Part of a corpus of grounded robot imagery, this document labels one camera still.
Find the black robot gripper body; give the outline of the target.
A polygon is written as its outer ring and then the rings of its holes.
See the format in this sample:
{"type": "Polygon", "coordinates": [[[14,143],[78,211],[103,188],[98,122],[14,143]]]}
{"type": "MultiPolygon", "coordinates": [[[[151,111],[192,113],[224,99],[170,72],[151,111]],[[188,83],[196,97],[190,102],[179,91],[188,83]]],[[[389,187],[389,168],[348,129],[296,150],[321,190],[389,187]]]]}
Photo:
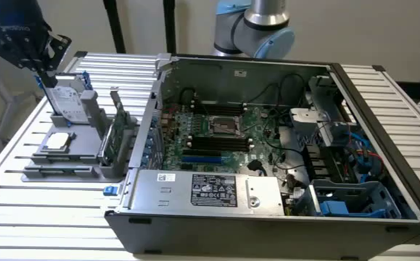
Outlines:
{"type": "Polygon", "coordinates": [[[23,38],[50,31],[38,1],[0,1],[0,36],[23,38]]]}

